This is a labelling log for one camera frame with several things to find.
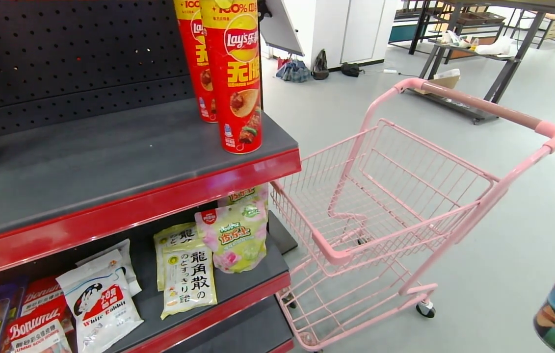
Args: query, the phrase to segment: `red shelf edge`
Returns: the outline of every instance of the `red shelf edge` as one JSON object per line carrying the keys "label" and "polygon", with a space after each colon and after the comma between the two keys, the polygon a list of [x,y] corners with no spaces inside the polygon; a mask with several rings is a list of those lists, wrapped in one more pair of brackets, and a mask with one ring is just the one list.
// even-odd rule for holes
{"label": "red shelf edge", "polygon": [[0,234],[0,271],[300,170],[299,149],[296,148],[11,230]]}
{"label": "red shelf edge", "polygon": [[195,317],[194,319],[188,320],[187,322],[175,326],[174,328],[161,333],[160,335],[147,340],[143,344],[137,347],[133,347],[126,353],[152,353],[152,352],[163,352],[170,349],[177,344],[183,342],[184,340],[201,333],[204,330],[218,324],[219,322],[227,319],[228,317],[239,313],[240,311],[252,306],[255,303],[271,296],[280,290],[291,285],[291,275],[288,272],[284,272],[281,275],[271,279],[270,281],[264,282],[259,286],[246,291],[244,294],[239,295],[227,302],[220,303],[215,306],[212,310],[208,310],[202,315]]}
{"label": "red shelf edge", "polygon": [[295,342],[293,340],[288,340],[287,342],[284,342],[281,346],[276,347],[269,353],[288,353],[293,349],[295,349]]}

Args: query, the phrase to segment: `cabinet door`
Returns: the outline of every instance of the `cabinet door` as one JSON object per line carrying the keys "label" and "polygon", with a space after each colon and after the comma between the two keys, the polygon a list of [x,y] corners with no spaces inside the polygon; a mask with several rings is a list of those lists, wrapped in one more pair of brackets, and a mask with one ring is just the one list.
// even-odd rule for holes
{"label": "cabinet door", "polygon": [[343,40],[341,62],[360,62],[373,57],[385,1],[351,0]]}

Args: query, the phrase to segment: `caster wheel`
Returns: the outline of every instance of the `caster wheel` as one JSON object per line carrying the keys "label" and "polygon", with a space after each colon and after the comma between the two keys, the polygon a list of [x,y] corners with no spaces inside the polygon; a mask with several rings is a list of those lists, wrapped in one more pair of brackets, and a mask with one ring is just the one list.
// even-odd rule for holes
{"label": "caster wheel", "polygon": [[416,309],[423,317],[427,317],[428,319],[432,319],[434,315],[436,315],[436,309],[432,306],[432,303],[429,305],[419,303]]}
{"label": "caster wheel", "polygon": [[292,293],[288,293],[288,295],[286,295],[286,297],[282,298],[282,303],[286,304],[288,302],[290,302],[288,304],[288,307],[291,309],[296,309],[297,308],[297,303],[295,302],[291,302],[291,300],[295,299],[295,296],[292,295]]}

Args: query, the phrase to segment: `bottle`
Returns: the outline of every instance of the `bottle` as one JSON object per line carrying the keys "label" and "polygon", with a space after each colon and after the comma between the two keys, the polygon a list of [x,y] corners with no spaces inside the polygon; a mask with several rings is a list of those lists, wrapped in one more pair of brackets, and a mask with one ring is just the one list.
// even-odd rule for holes
{"label": "bottle", "polygon": [[475,51],[476,48],[480,45],[480,41],[477,38],[474,38],[474,40],[472,40],[472,47],[470,47],[470,50]]}

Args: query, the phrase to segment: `backpack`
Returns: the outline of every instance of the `backpack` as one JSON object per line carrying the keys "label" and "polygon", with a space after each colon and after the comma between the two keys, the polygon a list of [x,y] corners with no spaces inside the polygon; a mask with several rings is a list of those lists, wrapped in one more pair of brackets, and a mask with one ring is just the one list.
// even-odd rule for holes
{"label": "backpack", "polygon": [[361,70],[357,63],[343,63],[341,65],[341,72],[347,76],[358,77]]}
{"label": "backpack", "polygon": [[318,52],[315,63],[313,64],[313,78],[315,80],[325,80],[329,76],[327,69],[327,58],[325,56],[325,49]]}

